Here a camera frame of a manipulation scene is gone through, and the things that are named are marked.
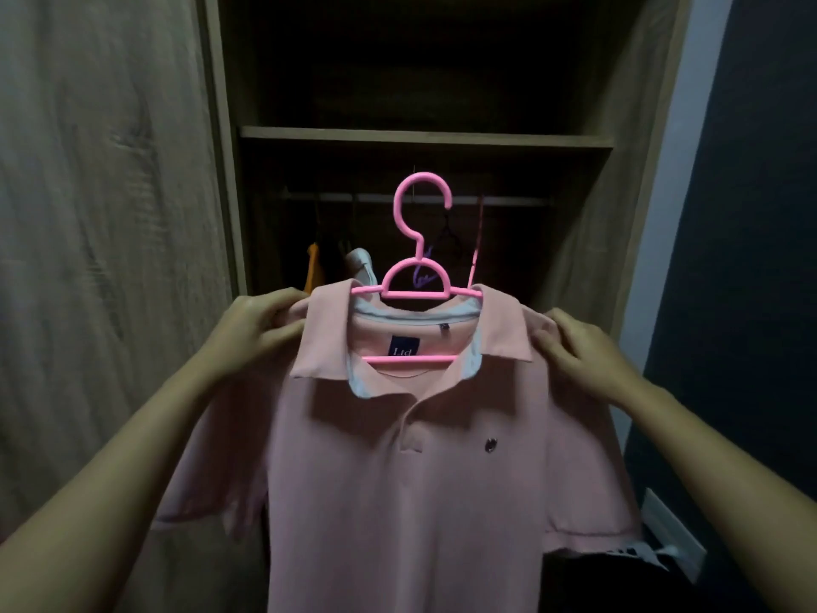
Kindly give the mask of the person's left hand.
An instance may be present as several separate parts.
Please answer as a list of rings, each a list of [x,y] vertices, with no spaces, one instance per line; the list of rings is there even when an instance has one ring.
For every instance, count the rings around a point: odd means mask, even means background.
[[[263,332],[302,320],[287,320],[286,315],[307,297],[295,288],[283,288],[236,298],[192,358],[195,368],[210,381],[219,381],[270,355],[263,354]]]

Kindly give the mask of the person's right hand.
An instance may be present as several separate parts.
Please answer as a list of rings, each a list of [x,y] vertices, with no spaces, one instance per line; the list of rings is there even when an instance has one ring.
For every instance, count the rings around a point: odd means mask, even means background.
[[[546,317],[555,324],[554,337],[571,352],[571,380],[600,401],[628,410],[648,382],[614,340],[599,327],[575,319],[562,309]]]

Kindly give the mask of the pink polo shirt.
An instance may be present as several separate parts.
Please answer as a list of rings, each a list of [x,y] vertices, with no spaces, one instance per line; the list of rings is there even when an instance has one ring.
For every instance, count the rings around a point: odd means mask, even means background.
[[[485,286],[427,311],[347,280],[299,344],[228,381],[154,519],[269,519],[269,613],[535,613],[548,553],[641,540],[608,407],[531,344],[555,323]]]

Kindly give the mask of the person's right forearm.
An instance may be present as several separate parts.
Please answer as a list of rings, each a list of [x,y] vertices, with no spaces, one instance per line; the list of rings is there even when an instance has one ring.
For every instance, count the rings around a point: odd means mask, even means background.
[[[637,377],[609,397],[684,484],[775,613],[817,613],[817,502]]]

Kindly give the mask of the person's left forearm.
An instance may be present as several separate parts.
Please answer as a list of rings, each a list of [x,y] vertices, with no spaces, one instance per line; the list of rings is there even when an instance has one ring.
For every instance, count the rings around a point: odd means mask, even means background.
[[[111,613],[180,454],[229,371],[194,356],[0,545],[0,613]]]

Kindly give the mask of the orange hanging garment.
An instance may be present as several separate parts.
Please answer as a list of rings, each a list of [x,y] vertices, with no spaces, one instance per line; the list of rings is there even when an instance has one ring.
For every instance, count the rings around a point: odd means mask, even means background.
[[[320,260],[320,246],[312,243],[307,249],[308,267],[303,291],[309,295],[319,287],[325,285],[325,274]]]

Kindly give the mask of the red clothes hanger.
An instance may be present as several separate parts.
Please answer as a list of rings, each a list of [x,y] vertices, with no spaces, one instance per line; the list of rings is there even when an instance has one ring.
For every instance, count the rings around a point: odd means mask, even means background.
[[[477,197],[476,206],[478,208],[477,212],[477,225],[475,231],[475,243],[474,243],[474,250],[471,258],[471,267],[468,274],[467,286],[466,288],[471,290],[473,289],[473,285],[475,282],[475,271],[476,265],[478,262],[478,258],[480,255],[480,248],[482,243],[483,237],[483,228],[484,228],[484,211],[485,211],[485,195],[479,195]]]

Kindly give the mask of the purple clothes hanger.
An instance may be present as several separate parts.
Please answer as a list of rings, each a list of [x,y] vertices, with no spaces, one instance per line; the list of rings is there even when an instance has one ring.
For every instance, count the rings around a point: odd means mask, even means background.
[[[432,244],[429,244],[428,246],[426,246],[425,250],[424,250],[423,257],[431,258],[431,255],[432,255],[433,250],[434,250],[434,246],[435,246],[435,243],[432,243]],[[428,273],[423,273],[423,267],[422,266],[414,266],[414,273],[412,275],[412,286],[413,286],[414,289],[416,289],[416,290],[423,289],[426,286],[428,286],[429,284],[432,284],[434,281],[437,281],[439,279],[440,279],[440,276],[436,271],[431,270]]]

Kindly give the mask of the black clothes hanger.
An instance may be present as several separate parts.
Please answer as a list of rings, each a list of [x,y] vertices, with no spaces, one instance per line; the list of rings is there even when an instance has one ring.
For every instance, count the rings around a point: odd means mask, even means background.
[[[471,257],[474,251],[473,244],[467,243],[455,231],[451,223],[451,211],[445,211],[442,225],[431,243],[424,247],[424,257],[426,258],[453,258],[461,261],[466,257]]]

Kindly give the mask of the pink plastic clothes hanger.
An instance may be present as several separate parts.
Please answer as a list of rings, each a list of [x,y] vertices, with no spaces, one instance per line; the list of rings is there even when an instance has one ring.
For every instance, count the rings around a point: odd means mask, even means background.
[[[431,172],[418,172],[405,178],[394,192],[392,214],[394,223],[405,237],[411,239],[415,243],[415,252],[413,257],[403,259],[386,272],[383,280],[378,285],[373,286],[359,286],[351,288],[351,295],[363,296],[368,294],[379,294],[383,299],[398,298],[398,299],[416,299],[416,300],[447,300],[454,296],[473,298],[482,300],[484,294],[474,288],[459,288],[454,287],[448,272],[437,261],[425,256],[425,239],[424,236],[412,229],[403,218],[403,195],[414,186],[414,184],[429,183],[440,191],[444,209],[450,211],[454,205],[453,195],[450,187],[443,178]],[[441,281],[441,290],[434,292],[420,292],[420,291],[397,291],[391,287],[392,280],[399,272],[413,266],[424,266],[431,269],[439,276]]]

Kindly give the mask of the wooden wardrobe door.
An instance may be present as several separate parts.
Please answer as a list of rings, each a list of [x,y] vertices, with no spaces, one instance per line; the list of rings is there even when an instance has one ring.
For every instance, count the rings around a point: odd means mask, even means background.
[[[0,543],[233,299],[201,0],[0,0]]]

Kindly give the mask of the wooden wardrobe shelf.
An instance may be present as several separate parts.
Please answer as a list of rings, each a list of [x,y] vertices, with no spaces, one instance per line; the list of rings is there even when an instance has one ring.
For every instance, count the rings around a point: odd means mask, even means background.
[[[475,132],[415,132],[291,126],[240,126],[239,135],[253,140],[357,143],[414,143],[513,147],[524,149],[611,150],[614,141],[600,135],[537,135]]]

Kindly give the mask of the wooden wardrobe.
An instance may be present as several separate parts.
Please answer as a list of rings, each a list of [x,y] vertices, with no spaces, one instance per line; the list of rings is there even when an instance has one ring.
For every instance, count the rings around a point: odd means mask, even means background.
[[[391,205],[414,172],[485,206],[475,282],[617,335],[693,0],[201,0],[237,290],[302,287],[361,246],[377,277],[414,244]],[[600,135],[611,150],[253,140],[240,126]]]

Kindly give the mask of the metal clothes rail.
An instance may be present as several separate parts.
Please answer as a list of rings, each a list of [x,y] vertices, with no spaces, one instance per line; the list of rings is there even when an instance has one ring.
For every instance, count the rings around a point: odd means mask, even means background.
[[[306,193],[306,192],[283,192],[275,195],[276,198],[282,201],[290,202],[307,202],[307,203],[376,203],[388,204],[393,203],[393,194],[362,194],[362,193]],[[435,195],[421,195],[415,192],[406,194],[402,199],[403,204],[431,204],[438,205],[444,203],[444,198],[439,193]],[[553,198],[536,198],[536,197],[521,197],[521,196],[488,196],[488,195],[454,195],[454,206],[476,206],[478,204],[483,206],[497,206],[497,207],[524,207],[524,208],[539,208],[555,206]]]

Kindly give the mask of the white wall socket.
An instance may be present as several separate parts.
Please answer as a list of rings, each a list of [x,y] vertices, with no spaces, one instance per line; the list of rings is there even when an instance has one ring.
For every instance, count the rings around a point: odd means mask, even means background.
[[[697,584],[708,554],[706,547],[652,489],[646,488],[640,510],[644,525],[662,550],[674,558],[690,583]]]

